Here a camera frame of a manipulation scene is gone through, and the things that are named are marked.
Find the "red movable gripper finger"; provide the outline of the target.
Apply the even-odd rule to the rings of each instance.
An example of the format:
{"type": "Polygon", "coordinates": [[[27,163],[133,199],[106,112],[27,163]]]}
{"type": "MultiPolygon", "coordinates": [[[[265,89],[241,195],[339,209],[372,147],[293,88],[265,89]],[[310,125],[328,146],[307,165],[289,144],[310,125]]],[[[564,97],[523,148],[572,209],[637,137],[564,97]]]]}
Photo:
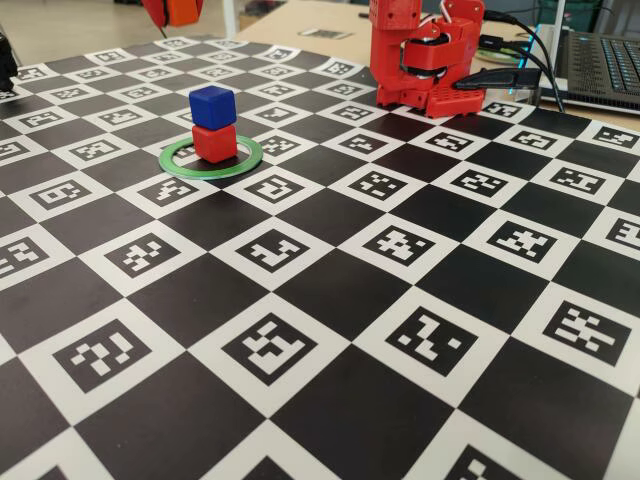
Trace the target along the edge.
{"type": "Polygon", "coordinates": [[[156,27],[164,28],[168,25],[169,15],[166,0],[142,0],[141,3],[156,27]]]}

